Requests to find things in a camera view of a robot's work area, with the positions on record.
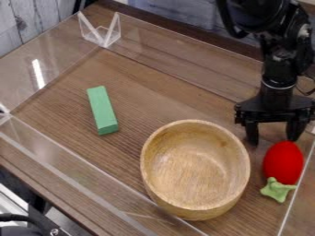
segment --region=wooden table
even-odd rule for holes
[[[100,5],[86,14],[95,25],[114,16]],[[0,101],[12,117],[0,126],[0,164],[96,235],[277,235],[289,208],[283,235],[311,235],[311,167],[293,206],[259,193],[262,158],[286,138],[285,124],[261,126],[258,147],[245,141],[251,179],[225,216],[188,227],[147,200],[139,154],[150,134],[180,119],[200,119],[245,140],[234,104],[258,92],[261,62],[127,16],[120,21],[122,39],[108,50],[82,39],[72,17],[2,59]],[[54,81],[40,90],[36,67]],[[99,85],[120,127],[108,136],[98,136],[87,99]],[[305,133],[298,145],[306,158],[313,142]]]

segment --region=small green object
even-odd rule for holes
[[[119,129],[119,123],[104,86],[90,88],[87,90],[87,95],[94,111],[99,135],[102,136],[116,132]]]
[[[261,193],[275,199],[278,203],[285,203],[290,190],[297,189],[295,185],[286,185],[277,181],[277,178],[269,178],[269,183],[261,189]]]

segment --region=red ball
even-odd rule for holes
[[[271,146],[263,160],[266,178],[275,177],[283,184],[295,184],[303,171],[305,159],[299,147],[290,141]]]

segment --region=bowl rim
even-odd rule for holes
[[[170,127],[179,125],[179,124],[206,124],[211,127],[218,128],[223,133],[226,133],[226,135],[229,135],[233,140],[235,141],[237,145],[241,148],[241,151],[243,152],[243,157],[245,157],[245,181],[242,182],[242,184],[239,184],[239,187],[235,191],[235,193],[233,195],[230,195],[229,197],[226,197],[223,200],[218,201],[215,204],[208,204],[208,205],[202,205],[202,206],[196,206],[196,207],[183,207],[180,205],[176,205],[174,203],[171,203],[166,197],[160,194],[159,191],[156,191],[156,188],[152,186],[151,182],[148,181],[148,173],[144,167],[144,159],[146,159],[146,153],[147,153],[147,149],[150,146],[150,143],[152,141],[152,139]],[[154,194],[168,204],[172,205],[174,207],[178,207],[180,209],[186,209],[186,210],[210,210],[210,209],[217,209],[222,206],[225,206],[226,204],[229,204],[230,202],[233,202],[235,199],[238,199],[238,197],[242,195],[245,188],[247,187],[249,181],[250,181],[250,175],[251,175],[251,161],[250,161],[250,156],[249,156],[249,152],[245,148],[245,144],[242,143],[241,139],[238,138],[237,135],[234,135],[230,130],[227,128],[225,128],[223,126],[221,126],[219,124],[215,124],[212,122],[208,121],[202,121],[198,119],[188,119],[188,120],[179,120],[176,122],[172,122],[170,124],[166,124],[164,126],[162,126],[150,136],[150,138],[146,141],[146,144],[143,146],[142,149],[142,154],[140,154],[140,171],[142,171],[142,177],[143,177],[143,182],[146,183],[146,186],[150,188],[150,190],[154,192]]]

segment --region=green rectangular block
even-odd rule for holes
[[[87,95],[94,111],[99,135],[102,136],[116,132],[119,129],[119,123],[104,86],[90,88],[87,90]]]

